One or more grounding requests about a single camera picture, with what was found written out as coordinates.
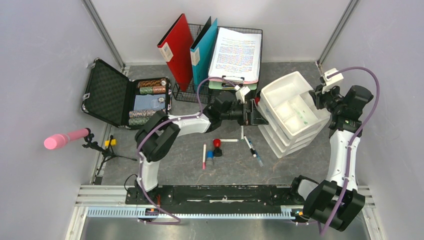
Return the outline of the white printed paper sheet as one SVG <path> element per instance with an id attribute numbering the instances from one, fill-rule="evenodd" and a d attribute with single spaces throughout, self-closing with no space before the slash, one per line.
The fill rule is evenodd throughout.
<path id="1" fill-rule="evenodd" d="M 208 77 L 237 76 L 259 80 L 262 56 L 260 34 L 219 27 Z"/>

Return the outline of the red clipboard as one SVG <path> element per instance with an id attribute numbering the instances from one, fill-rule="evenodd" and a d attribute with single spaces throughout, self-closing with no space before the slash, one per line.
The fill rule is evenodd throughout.
<path id="1" fill-rule="evenodd" d="M 184 13 L 169 28 L 157 44 L 180 90 L 185 92 L 193 78 L 191 45 L 194 42 Z"/>

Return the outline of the light green clipboard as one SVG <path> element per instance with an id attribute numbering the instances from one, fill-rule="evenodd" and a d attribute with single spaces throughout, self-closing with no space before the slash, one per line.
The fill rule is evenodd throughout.
<path id="1" fill-rule="evenodd" d="M 223 87 L 223 85 L 227 84 L 227 82 L 220 81 L 209 81 L 208 88 L 212 90 L 233 90 L 233 86 L 229 85 L 229 87 Z M 251 91 L 254 91 L 258 87 L 258 83 L 245 84 Z"/>

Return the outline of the teal blue clipboard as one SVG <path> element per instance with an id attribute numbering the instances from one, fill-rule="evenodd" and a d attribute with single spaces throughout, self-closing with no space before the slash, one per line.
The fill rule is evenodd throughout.
<path id="1" fill-rule="evenodd" d="M 218 32 L 218 19 L 210 16 L 190 47 L 193 83 L 198 85 L 208 77 Z"/>

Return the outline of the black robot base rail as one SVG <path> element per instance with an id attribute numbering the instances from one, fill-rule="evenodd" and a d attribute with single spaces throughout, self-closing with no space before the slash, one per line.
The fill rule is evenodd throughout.
<path id="1" fill-rule="evenodd" d="M 126 188 L 127 205 L 158 205 L 170 214 L 278 214 L 282 206 L 302 206 L 310 187 L 296 185 L 159 185 L 142 192 Z"/>

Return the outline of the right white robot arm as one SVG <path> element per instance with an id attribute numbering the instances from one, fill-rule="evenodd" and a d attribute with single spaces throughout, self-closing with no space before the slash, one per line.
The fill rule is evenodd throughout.
<path id="1" fill-rule="evenodd" d="M 282 158 L 307 147 L 319 132 L 329 127 L 330 160 L 324 180 L 295 177 L 288 188 L 271 188 L 272 201 L 302 206 L 307 219 L 344 231 L 365 206 L 356 182 L 356 153 L 363 122 L 360 117 L 373 94 L 360 85 L 346 95 L 340 88 L 263 88 L 257 107 L 267 124 L 259 127 L 273 153 Z"/>

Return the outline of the black wire mesh organizer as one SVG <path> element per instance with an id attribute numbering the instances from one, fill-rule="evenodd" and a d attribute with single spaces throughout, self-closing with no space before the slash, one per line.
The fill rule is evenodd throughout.
<path id="1" fill-rule="evenodd" d="M 190 29 L 190 33 L 193 38 L 196 38 L 199 34 L 201 28 L 203 27 L 202 24 L 194 24 L 189 23 L 188 27 Z M 243 34 L 260 34 L 261 40 L 263 39 L 263 30 L 258 28 L 245 28 L 245 27 L 231 27 L 231 26 L 224 26 L 224 28 L 236 31 Z M 215 96 L 217 96 L 222 90 L 215 90 L 215 89 L 209 89 L 208 87 L 209 83 L 204 83 L 202 87 L 200 88 L 200 101 L 202 104 L 209 104 L 211 103 Z M 196 90 L 197 88 L 194 85 L 194 81 L 191 80 L 189 83 L 186 91 L 181 90 L 181 87 L 178 83 L 175 83 L 172 88 L 172 95 L 173 98 L 176 101 L 182 101 L 182 102 L 190 102 L 190 103 L 196 103 L 197 97 L 196 97 Z M 248 100 L 254 99 L 258 95 L 258 87 L 256 90 L 250 90 L 250 92 L 245 96 Z"/>

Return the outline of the pink clear clipboard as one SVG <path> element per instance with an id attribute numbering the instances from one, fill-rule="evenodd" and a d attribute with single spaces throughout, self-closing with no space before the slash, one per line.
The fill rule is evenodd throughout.
<path id="1" fill-rule="evenodd" d="M 246 80 L 245 77 L 229 76 L 229 75 L 222 75 L 221 77 L 214 76 L 214 77 L 210 77 L 209 80 L 214 82 L 232 82 L 235 84 L 256 84 L 259 81 L 258 79 Z"/>

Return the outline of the white plastic drawer organizer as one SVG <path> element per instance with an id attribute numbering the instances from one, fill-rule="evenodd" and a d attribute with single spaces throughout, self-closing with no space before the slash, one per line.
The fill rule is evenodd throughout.
<path id="1" fill-rule="evenodd" d="M 295 71 L 260 91 L 257 107 L 268 124 L 258 128 L 279 159 L 308 146 L 330 119 L 326 109 L 316 108 L 309 94 L 312 89 Z"/>

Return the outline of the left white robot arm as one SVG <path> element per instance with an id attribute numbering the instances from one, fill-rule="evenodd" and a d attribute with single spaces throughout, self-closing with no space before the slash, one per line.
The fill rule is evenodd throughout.
<path id="1" fill-rule="evenodd" d="M 157 111 L 136 133 L 139 173 L 138 197 L 145 204 L 157 198 L 160 161 L 168 154 L 177 137 L 209 133 L 223 121 L 236 121 L 241 126 L 252 123 L 255 100 L 242 100 L 238 93 L 223 91 L 200 111 L 189 115 L 168 115 Z"/>

